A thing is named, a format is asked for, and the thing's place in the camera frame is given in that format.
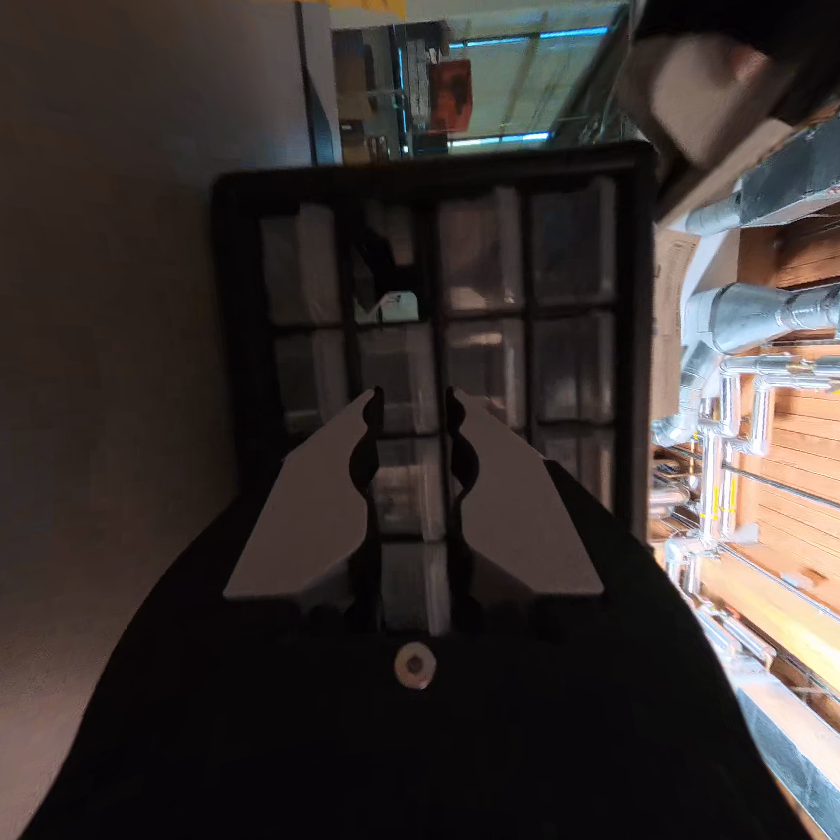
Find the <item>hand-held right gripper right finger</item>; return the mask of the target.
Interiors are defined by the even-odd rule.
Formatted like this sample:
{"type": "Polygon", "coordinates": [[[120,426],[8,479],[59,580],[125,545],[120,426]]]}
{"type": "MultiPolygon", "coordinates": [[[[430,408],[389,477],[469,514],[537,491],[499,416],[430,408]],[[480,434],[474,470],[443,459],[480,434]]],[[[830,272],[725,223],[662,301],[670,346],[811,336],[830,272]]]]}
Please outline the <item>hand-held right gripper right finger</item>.
{"type": "Polygon", "coordinates": [[[601,597],[605,585],[546,458],[483,398],[450,387],[445,401],[459,484],[448,523],[453,629],[478,632],[542,602],[601,597]]]}

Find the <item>grey rectangular air duct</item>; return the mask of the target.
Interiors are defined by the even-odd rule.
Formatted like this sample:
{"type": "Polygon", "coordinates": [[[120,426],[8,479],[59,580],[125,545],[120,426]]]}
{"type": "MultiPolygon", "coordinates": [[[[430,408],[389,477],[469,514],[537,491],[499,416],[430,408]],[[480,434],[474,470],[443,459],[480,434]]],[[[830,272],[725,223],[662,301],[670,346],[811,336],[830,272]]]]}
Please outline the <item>grey rectangular air duct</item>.
{"type": "Polygon", "coordinates": [[[686,217],[697,236],[735,228],[783,226],[838,202],[839,117],[799,133],[745,172],[729,196],[686,217]]]}

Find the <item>black drawer cabinet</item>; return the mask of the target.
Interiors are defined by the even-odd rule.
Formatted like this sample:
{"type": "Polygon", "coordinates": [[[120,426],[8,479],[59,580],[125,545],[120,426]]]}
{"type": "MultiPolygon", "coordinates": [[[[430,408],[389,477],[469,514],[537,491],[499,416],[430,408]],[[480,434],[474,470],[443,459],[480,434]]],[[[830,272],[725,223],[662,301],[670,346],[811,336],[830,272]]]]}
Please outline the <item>black drawer cabinet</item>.
{"type": "MultiPolygon", "coordinates": [[[[291,214],[302,203],[315,203],[330,207],[340,219],[339,234],[346,234],[350,222],[343,218],[351,208],[379,201],[421,211],[425,218],[421,233],[435,239],[431,213],[444,201],[482,195],[497,186],[511,186],[526,197],[580,193],[596,180],[612,184],[616,226],[612,246],[614,297],[606,304],[615,329],[612,508],[601,504],[561,464],[546,460],[553,483],[583,540],[589,527],[602,533],[604,528],[598,522],[605,519],[607,526],[631,533],[633,543],[643,541],[648,506],[645,475],[654,298],[654,157],[650,147],[642,143],[620,143],[578,150],[442,155],[432,160],[368,167],[221,176],[213,187],[212,230],[232,386],[235,446],[243,488],[261,500],[241,552],[284,458],[328,422],[302,438],[293,439],[287,434],[277,379],[278,331],[269,321],[259,222],[269,216],[291,214]]],[[[352,396],[344,408],[364,391],[352,396]]],[[[446,562],[453,503],[444,535],[446,562]]],[[[587,551],[595,563],[594,550],[587,551]]],[[[595,567],[606,588],[605,575],[595,567]]],[[[444,631],[419,629],[421,632],[444,634],[452,626],[447,571],[444,582],[448,591],[444,610],[447,626],[444,631]]]]}

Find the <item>grid of clear drawers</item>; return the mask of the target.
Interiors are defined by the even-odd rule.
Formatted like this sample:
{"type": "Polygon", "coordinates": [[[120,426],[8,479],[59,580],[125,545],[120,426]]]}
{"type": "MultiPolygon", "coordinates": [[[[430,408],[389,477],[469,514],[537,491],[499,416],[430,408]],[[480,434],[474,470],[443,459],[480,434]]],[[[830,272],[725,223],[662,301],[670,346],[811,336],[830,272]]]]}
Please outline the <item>grid of clear drawers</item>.
{"type": "Polygon", "coordinates": [[[340,219],[302,203],[259,222],[287,434],[357,392],[384,391],[372,485],[386,625],[447,626],[445,527],[460,492],[445,461],[449,386],[483,399],[607,509],[614,485],[614,190],[522,196],[511,186],[421,211],[371,201],[340,219]]]}

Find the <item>shiny silver ceiling pipes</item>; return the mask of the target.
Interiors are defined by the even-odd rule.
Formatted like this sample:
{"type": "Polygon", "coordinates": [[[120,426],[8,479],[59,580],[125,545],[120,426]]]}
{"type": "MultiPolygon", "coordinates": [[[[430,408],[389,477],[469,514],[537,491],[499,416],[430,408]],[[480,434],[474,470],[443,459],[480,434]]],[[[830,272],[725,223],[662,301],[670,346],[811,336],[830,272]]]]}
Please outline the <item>shiny silver ceiling pipes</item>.
{"type": "Polygon", "coordinates": [[[730,358],[687,443],[654,445],[648,537],[725,657],[838,689],[838,348],[730,358]]]}

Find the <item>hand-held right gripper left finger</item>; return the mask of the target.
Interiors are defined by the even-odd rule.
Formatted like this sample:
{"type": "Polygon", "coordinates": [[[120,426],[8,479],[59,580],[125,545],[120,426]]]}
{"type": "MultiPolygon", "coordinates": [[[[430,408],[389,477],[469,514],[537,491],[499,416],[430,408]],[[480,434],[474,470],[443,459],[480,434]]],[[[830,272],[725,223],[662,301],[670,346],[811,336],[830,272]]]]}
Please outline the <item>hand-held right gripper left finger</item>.
{"type": "Polygon", "coordinates": [[[371,484],[384,424],[364,391],[284,458],[224,588],[229,602],[328,608],[353,630],[382,624],[382,539],[371,484]]]}

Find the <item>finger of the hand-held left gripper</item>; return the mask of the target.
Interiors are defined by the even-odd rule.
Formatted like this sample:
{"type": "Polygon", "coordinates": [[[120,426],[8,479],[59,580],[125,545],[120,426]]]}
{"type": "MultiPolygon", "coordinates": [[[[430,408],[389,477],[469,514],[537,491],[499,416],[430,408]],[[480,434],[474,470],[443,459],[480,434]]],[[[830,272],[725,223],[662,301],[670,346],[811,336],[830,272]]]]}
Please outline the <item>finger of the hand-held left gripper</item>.
{"type": "Polygon", "coordinates": [[[720,35],[659,35],[631,46],[619,108],[668,162],[712,167],[769,109],[771,58],[720,35]]]}
{"type": "Polygon", "coordinates": [[[691,211],[728,195],[745,172],[812,126],[812,122],[790,125],[777,119],[764,120],[710,169],[690,167],[664,188],[656,203],[656,225],[669,227],[691,211]]]}

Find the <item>red black machine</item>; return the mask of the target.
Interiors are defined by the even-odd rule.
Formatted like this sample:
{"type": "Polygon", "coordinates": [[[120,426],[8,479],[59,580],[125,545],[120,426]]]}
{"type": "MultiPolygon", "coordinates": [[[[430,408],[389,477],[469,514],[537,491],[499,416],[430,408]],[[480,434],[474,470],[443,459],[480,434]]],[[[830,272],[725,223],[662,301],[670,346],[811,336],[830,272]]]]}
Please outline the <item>red black machine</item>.
{"type": "Polygon", "coordinates": [[[453,59],[428,67],[431,134],[465,133],[473,112],[473,86],[469,59],[453,59]]]}

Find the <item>silver round air duct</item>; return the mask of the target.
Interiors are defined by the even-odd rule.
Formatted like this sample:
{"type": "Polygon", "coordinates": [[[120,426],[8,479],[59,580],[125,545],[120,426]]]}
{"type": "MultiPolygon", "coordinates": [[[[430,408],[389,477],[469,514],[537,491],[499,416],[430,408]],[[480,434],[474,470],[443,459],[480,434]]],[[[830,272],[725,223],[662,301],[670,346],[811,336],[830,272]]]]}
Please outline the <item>silver round air duct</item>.
{"type": "Polygon", "coordinates": [[[737,354],[785,335],[838,331],[839,284],[793,290],[735,282],[693,294],[681,321],[683,350],[704,343],[737,354]]]}

